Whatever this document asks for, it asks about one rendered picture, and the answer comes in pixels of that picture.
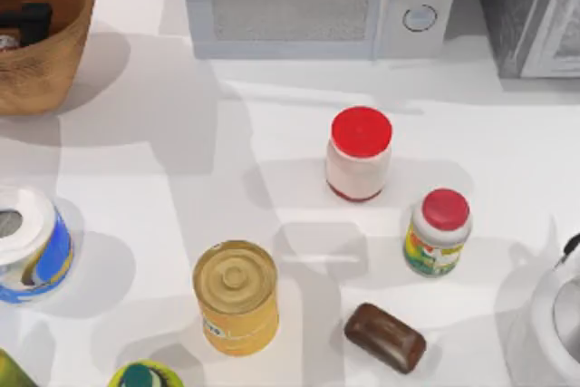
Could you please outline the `white jar with red lid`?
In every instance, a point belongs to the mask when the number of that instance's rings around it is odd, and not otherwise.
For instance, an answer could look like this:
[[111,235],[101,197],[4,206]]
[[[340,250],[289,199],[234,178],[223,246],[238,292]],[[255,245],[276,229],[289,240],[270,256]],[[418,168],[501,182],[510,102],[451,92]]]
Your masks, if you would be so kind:
[[325,159],[331,190],[352,202],[378,196],[390,164],[393,127],[388,117],[369,106],[348,107],[335,115]]

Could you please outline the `yellow can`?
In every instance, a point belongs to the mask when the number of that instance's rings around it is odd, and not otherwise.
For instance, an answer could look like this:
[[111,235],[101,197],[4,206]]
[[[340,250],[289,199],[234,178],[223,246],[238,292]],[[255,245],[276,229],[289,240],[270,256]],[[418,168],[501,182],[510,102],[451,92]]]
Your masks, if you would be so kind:
[[192,286],[203,333],[220,352],[247,356],[263,350],[279,326],[277,267],[259,245],[228,240],[197,261]]

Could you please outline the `green labelled jar red lid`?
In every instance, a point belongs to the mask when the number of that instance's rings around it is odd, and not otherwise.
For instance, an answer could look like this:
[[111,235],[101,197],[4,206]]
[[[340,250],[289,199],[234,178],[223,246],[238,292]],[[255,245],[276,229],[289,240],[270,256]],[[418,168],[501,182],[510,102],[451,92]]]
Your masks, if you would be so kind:
[[404,257],[419,274],[445,276],[459,262],[471,230],[472,217],[466,198],[454,189],[434,189],[412,208],[404,238]]

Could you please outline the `pale microwave oven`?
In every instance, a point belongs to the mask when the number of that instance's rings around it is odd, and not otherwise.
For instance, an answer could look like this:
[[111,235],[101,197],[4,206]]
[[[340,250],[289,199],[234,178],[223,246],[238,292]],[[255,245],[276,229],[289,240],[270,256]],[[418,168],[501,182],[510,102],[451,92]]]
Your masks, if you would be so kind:
[[[435,56],[453,0],[389,0],[379,59]],[[430,5],[438,20],[413,33],[404,13]],[[197,57],[206,59],[374,59],[378,0],[186,0]]]

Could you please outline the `brown bread loaf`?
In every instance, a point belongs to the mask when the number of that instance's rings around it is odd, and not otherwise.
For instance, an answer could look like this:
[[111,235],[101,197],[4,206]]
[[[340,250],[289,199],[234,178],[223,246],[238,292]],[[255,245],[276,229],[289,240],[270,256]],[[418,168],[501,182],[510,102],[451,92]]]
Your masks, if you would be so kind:
[[360,304],[347,320],[344,335],[397,372],[412,372],[427,349],[425,337],[380,307]]

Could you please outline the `microwave knob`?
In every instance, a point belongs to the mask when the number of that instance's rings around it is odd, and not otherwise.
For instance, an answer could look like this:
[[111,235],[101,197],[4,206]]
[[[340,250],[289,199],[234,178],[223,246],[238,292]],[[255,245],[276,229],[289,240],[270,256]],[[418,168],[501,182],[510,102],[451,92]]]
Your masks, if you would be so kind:
[[438,13],[432,6],[420,5],[404,13],[402,24],[410,32],[421,33],[430,30],[437,20]]

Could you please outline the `brown woven basket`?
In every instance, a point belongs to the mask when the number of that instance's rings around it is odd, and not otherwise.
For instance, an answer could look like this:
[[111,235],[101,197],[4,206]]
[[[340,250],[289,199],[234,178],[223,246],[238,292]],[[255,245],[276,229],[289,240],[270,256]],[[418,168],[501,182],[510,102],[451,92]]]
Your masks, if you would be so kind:
[[0,53],[0,115],[42,113],[64,102],[82,58],[95,0],[0,0],[0,12],[28,3],[51,5],[49,35]]

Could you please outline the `blue and white paper roll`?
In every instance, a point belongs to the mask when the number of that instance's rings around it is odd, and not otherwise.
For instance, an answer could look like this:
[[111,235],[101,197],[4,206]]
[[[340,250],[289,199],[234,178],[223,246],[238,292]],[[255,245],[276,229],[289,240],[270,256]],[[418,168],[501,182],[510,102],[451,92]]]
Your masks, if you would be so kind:
[[73,263],[73,241],[63,217],[41,191],[0,185],[0,214],[21,217],[0,236],[0,303],[21,305],[51,293]]

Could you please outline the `black object in basket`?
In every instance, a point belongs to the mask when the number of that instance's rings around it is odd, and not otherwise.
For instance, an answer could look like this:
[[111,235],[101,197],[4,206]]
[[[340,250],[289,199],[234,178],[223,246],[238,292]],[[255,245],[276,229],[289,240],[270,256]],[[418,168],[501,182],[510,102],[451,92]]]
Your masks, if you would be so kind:
[[52,16],[49,3],[23,3],[19,10],[0,11],[0,29],[17,29],[20,46],[27,47],[49,37]]

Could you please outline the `white kettle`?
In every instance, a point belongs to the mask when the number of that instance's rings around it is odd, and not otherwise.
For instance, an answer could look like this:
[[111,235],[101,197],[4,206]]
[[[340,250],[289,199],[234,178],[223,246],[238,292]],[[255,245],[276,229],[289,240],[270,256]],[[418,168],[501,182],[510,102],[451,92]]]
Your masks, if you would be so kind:
[[506,359],[513,387],[580,387],[580,233],[519,312]]

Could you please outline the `green box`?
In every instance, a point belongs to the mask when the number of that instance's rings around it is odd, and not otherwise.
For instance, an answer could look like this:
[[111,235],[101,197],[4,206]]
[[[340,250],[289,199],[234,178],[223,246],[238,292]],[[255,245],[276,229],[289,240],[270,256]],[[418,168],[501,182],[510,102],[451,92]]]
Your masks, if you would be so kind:
[[1,348],[0,387],[38,387],[36,382]]

